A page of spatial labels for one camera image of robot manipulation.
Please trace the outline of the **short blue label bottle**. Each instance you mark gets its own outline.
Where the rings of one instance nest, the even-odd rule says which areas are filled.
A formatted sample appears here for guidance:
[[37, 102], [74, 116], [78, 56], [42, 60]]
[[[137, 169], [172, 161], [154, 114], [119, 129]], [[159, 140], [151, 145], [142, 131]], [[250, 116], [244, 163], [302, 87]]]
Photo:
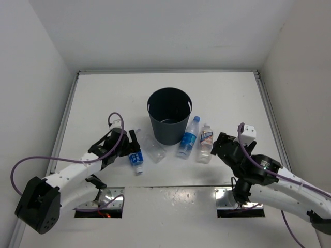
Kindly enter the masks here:
[[142, 155], [142, 151], [139, 150], [138, 152], [135, 153], [131, 153], [129, 156], [129, 161], [130, 164], [132, 166], [132, 168], [134, 169], [136, 175], [140, 175], [143, 173], [143, 155]]

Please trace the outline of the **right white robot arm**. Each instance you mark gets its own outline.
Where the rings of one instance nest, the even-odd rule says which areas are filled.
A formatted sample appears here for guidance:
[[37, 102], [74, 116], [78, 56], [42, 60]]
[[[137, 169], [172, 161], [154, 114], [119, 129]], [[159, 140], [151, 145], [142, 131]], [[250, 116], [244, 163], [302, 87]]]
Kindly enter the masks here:
[[330, 194], [299, 179], [278, 161], [263, 154], [252, 155], [255, 141], [244, 147], [240, 142], [240, 138], [221, 132], [211, 151], [237, 178], [233, 199], [240, 205], [257, 202], [286, 211], [329, 235]]

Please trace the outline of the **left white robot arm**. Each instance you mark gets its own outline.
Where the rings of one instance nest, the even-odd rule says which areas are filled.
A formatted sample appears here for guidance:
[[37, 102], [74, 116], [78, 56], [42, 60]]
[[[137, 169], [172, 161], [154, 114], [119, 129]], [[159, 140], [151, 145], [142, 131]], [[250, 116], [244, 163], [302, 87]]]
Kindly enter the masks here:
[[106, 188], [96, 173], [114, 163], [116, 158], [139, 150], [134, 130], [111, 129], [79, 161], [42, 179], [35, 176], [29, 180], [15, 216], [39, 234], [49, 232], [61, 214], [97, 199]]

